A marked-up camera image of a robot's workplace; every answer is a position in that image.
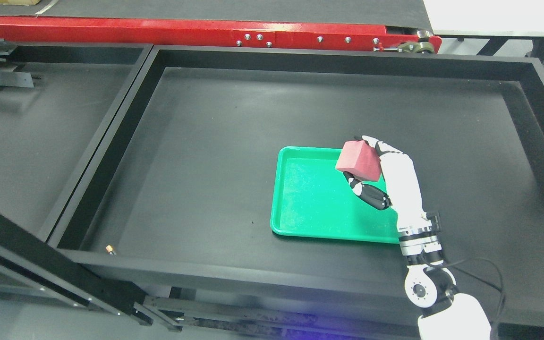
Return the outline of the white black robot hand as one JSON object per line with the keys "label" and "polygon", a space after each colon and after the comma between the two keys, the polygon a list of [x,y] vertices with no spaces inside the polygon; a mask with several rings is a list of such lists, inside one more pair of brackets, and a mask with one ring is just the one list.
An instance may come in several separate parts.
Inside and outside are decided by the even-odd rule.
{"label": "white black robot hand", "polygon": [[397,230],[401,236],[431,231],[432,222],[423,210],[422,196],[412,159],[399,149],[374,137],[361,136],[376,150],[381,161],[379,181],[358,180],[343,172],[350,189],[363,202],[378,210],[392,208],[397,214]]}

